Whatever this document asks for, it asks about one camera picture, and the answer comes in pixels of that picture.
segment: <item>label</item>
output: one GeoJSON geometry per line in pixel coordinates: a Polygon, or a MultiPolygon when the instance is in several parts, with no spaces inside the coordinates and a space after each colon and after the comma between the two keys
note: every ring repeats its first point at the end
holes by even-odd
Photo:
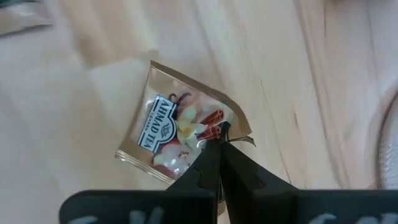
{"type": "Polygon", "coordinates": [[[171,141],[177,132],[173,113],[177,105],[163,96],[157,95],[149,111],[138,145],[156,153],[159,145],[171,141]]]}

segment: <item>black plastic object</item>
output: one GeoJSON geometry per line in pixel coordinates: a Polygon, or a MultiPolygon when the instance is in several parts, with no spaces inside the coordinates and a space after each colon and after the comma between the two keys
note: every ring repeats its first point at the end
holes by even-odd
{"type": "Polygon", "coordinates": [[[216,223],[220,177],[232,224],[398,223],[396,190],[299,190],[219,141],[166,191],[82,192],[62,205],[60,222],[216,223]]]}

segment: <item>white flower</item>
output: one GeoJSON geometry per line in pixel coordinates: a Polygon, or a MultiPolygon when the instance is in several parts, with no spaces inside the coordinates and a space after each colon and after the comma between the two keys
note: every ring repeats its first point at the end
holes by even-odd
{"type": "Polygon", "coordinates": [[[200,142],[196,134],[200,134],[207,129],[207,125],[192,123],[197,115],[195,105],[190,105],[182,111],[177,118],[177,138],[182,145],[187,144],[191,149],[201,149],[200,142]]]}
{"type": "Polygon", "coordinates": [[[189,149],[181,144],[167,144],[162,152],[154,157],[154,165],[167,167],[174,174],[183,174],[199,156],[199,150],[189,149]]]}

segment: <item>tea bag packet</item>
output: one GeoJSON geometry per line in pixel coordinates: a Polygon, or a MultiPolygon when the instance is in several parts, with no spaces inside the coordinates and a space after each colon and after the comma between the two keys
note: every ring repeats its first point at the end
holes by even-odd
{"type": "Polygon", "coordinates": [[[50,19],[40,0],[0,0],[0,35],[44,25],[50,19]]]}
{"type": "Polygon", "coordinates": [[[116,157],[172,184],[208,140],[236,141],[250,133],[242,109],[228,96],[152,61],[116,157]]]}

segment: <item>wooden table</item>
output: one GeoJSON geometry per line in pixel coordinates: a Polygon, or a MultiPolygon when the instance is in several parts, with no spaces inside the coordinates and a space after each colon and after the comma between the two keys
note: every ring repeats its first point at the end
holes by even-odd
{"type": "Polygon", "coordinates": [[[80,190],[166,187],[113,158],[150,58],[238,102],[257,144],[239,147],[279,177],[374,187],[397,0],[61,1],[53,27],[0,38],[5,223],[55,223],[80,190]]]}

